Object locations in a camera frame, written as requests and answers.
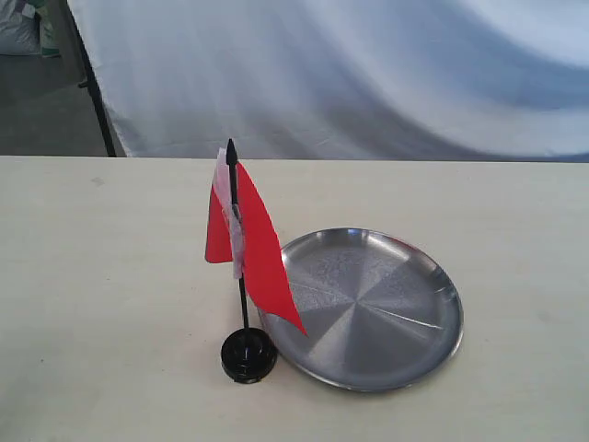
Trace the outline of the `white sack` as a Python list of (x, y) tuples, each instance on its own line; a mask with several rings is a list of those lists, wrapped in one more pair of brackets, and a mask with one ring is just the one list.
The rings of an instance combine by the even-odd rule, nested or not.
[(1, 54), (37, 55), (40, 52), (36, 8), (29, 1), (1, 0)]

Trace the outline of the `green printed white bag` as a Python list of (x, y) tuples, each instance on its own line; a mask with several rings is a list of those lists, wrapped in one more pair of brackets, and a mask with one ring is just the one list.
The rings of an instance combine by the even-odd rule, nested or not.
[(37, 15), (39, 16), (40, 55), (43, 58), (59, 57), (60, 51), (47, 7), (38, 8)]

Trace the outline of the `red flag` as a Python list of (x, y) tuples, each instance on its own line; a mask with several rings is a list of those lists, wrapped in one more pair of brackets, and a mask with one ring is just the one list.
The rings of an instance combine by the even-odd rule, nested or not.
[(231, 262), (253, 303), (305, 332), (267, 208), (232, 140), (218, 151), (212, 182), (205, 260)]

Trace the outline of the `round steel plate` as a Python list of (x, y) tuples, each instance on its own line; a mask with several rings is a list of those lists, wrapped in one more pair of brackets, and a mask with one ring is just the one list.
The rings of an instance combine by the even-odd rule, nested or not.
[(311, 378), (360, 392), (408, 387), (450, 360), (463, 337), (454, 283), (423, 251), (369, 229), (338, 227), (282, 249), (304, 328), (261, 311), (281, 356)]

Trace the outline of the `black backdrop stand pole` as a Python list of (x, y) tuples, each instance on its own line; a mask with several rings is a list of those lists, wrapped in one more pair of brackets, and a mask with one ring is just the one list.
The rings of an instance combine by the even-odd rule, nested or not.
[(77, 87), (84, 89), (90, 97), (107, 157), (116, 157), (117, 152), (110, 130), (107, 111), (102, 100), (98, 81), (90, 62), (86, 46), (68, 2), (61, 1), (61, 8), (67, 26), (67, 33), (71, 40), (76, 69), (79, 72), (79, 80), (76, 81)]

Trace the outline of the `black round flag base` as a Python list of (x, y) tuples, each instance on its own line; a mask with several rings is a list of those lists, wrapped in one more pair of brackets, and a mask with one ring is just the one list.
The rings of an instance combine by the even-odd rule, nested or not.
[(231, 333), (221, 348), (225, 373), (237, 383), (260, 382), (274, 368), (278, 351), (267, 332), (259, 328)]

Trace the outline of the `white backdrop cloth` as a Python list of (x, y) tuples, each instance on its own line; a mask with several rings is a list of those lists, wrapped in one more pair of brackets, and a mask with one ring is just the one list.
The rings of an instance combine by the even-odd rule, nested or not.
[(130, 157), (588, 158), (584, 1), (73, 1)]

